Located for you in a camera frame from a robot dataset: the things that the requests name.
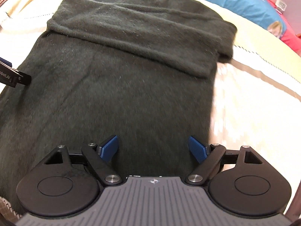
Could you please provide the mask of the dark green knit sweater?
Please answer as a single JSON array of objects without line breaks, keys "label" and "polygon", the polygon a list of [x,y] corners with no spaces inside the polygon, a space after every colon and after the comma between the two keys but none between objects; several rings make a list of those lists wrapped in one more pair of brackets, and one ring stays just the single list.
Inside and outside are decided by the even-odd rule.
[{"label": "dark green knit sweater", "polygon": [[122,178],[185,178],[236,32],[195,0],[63,0],[19,66],[30,85],[1,93],[1,196],[21,212],[17,184],[53,148],[111,135]]}]

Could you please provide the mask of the yellow patterned bed quilt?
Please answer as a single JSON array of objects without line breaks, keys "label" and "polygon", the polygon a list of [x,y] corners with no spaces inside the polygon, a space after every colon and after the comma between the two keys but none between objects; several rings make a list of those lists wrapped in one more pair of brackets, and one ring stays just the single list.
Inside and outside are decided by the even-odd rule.
[{"label": "yellow patterned bed quilt", "polygon": [[[46,31],[63,0],[7,0],[1,6],[1,56],[18,69]],[[300,58],[270,33],[207,1],[195,0],[233,24],[233,56],[218,63],[208,142],[229,149],[252,146],[290,181],[300,181],[300,99],[271,76],[260,79],[249,65],[281,66],[281,75],[300,77]]]}]

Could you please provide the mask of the red bed cover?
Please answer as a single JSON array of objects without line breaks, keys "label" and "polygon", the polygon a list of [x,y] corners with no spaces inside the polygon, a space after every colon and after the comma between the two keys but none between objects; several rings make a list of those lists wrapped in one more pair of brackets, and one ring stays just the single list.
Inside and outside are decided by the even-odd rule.
[{"label": "red bed cover", "polygon": [[280,21],[275,21],[268,26],[267,31],[279,38],[300,56],[300,37],[296,35],[284,15],[282,15],[279,11],[277,11],[277,13],[283,20],[283,23],[281,24]]}]

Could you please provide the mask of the small clear box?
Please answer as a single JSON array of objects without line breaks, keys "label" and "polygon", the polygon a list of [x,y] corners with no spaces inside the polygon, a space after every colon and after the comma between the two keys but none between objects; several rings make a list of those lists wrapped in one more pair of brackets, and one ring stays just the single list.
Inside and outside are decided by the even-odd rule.
[{"label": "small clear box", "polygon": [[283,0],[276,0],[275,1],[275,8],[280,13],[283,13],[286,10],[287,5]]}]

